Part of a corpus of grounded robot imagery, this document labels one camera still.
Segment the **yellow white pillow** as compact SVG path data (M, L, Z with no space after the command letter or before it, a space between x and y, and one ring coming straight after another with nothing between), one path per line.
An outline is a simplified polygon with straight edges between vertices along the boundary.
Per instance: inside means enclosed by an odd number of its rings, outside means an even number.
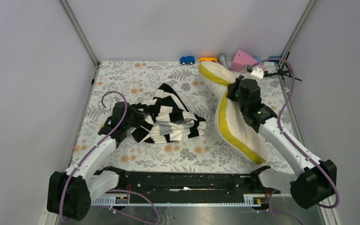
M264 138L244 122L238 104L227 98L228 87L235 83L237 75L212 61L202 61L198 72L218 100L214 118L218 135L251 163L265 163Z

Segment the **black white striped pillowcase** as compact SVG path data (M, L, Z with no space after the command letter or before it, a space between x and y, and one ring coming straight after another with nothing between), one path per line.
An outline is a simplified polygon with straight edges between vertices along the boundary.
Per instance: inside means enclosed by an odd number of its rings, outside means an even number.
M147 113L147 117L131 131L136 142L171 143L202 136L207 126L206 119L190 111L178 93L163 83L153 99L132 107Z

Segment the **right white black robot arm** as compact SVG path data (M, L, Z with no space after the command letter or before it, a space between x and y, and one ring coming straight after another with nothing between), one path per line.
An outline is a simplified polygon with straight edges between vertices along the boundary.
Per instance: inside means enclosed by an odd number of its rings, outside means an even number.
M331 160L322 161L280 126L277 114L262 103L257 81L239 76L227 90L226 97L236 103L244 124L272 144L294 171L290 174L268 167L257 169L257 176L250 180L251 189L256 193L267 188L277 189L290 194L303 209L319 205L334 195L336 201L331 207L338 206L336 165Z

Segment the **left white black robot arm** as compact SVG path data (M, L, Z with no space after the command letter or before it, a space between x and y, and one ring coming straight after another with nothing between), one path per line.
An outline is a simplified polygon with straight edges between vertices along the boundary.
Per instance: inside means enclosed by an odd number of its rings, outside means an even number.
M87 215L91 203L112 189L116 193L125 190L127 181L120 172L101 172L95 175L99 165L128 136L132 128L139 128L149 114L129 103L118 102L112 109L92 148L63 172L55 171L49 178L47 211L61 219L81 221Z

